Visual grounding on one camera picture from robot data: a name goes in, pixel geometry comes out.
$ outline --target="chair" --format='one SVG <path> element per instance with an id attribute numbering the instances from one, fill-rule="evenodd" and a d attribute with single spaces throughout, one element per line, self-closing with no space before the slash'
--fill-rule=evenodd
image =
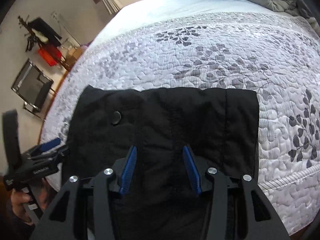
<path id="1" fill-rule="evenodd" d="M 56 94 L 51 88 L 52 84 L 53 80 L 44 75 L 43 72 L 28 59 L 13 82 L 11 89 L 24 100 L 23 109 L 44 121 L 37 113 L 41 112 L 49 91 L 51 90 Z"/>

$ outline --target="black button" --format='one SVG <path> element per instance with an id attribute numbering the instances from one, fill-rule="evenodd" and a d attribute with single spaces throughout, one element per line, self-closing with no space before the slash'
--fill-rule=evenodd
<path id="1" fill-rule="evenodd" d="M 112 117 L 111 117 L 111 123 L 113 125 L 117 125 L 121 121 L 121 114 L 118 111 L 113 112 Z"/>

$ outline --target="black jacket hanging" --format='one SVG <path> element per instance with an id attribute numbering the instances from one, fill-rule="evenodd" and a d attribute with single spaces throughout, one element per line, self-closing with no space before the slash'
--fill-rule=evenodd
<path id="1" fill-rule="evenodd" d="M 31 28 L 41 32 L 44 36 L 46 36 L 49 39 L 49 42 L 55 46 L 58 47 L 61 45 L 60 41 L 62 37 L 55 32 L 54 29 L 52 29 L 43 19 L 40 17 L 34 19 L 33 21 L 28 23 L 28 26 Z"/>
<path id="2" fill-rule="evenodd" d="M 68 133 L 70 176 L 92 177 L 137 147 L 130 192 L 113 202 L 121 239 L 201 239 L 210 198 L 194 198 L 182 160 L 190 144 L 225 175 L 257 179 L 259 104 L 238 89 L 143 92 L 87 87 Z"/>

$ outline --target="metal bolt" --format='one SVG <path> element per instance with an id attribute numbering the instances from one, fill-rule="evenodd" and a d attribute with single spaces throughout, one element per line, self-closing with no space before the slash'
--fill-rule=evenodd
<path id="1" fill-rule="evenodd" d="M 104 170 L 103 173 L 106 174 L 106 175 L 111 175 L 113 173 L 113 169 L 107 168 L 107 169 Z"/>
<path id="2" fill-rule="evenodd" d="M 250 181 L 250 180 L 252 180 L 252 178 L 251 178 L 250 175 L 243 175 L 243 179 L 244 179 L 245 181 Z"/>
<path id="3" fill-rule="evenodd" d="M 217 169 L 216 169 L 216 168 L 209 168 L 209 169 L 208 169 L 208 172 L 209 172 L 210 174 L 216 174 L 216 173 L 217 173 Z"/>
<path id="4" fill-rule="evenodd" d="M 78 180 L 78 177 L 77 176 L 71 176 L 70 178 L 69 178 L 69 181 L 70 182 L 76 182 Z"/>

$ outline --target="blue rubber tip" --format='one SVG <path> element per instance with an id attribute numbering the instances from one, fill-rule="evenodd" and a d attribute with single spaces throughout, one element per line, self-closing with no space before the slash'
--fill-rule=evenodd
<path id="1" fill-rule="evenodd" d="M 183 148 L 182 156 L 183 156 L 184 165 L 186 166 L 186 169 L 187 169 L 187 174 L 189 177 L 192 191 L 196 195 L 200 195 L 202 192 L 200 175 L 197 170 L 196 164 L 192 158 L 191 152 L 187 146 Z"/>
<path id="2" fill-rule="evenodd" d="M 130 183 L 132 180 L 136 162 L 137 162 L 137 148 L 133 147 L 121 175 L 121 185 L 119 190 L 119 193 L 121 195 L 124 195 L 129 192 Z"/>
<path id="3" fill-rule="evenodd" d="M 55 138 L 50 142 L 42 144 L 40 147 L 40 151 L 44 153 L 44 152 L 49 151 L 50 149 L 58 146 L 60 143 L 61 143 L 61 139 Z"/>

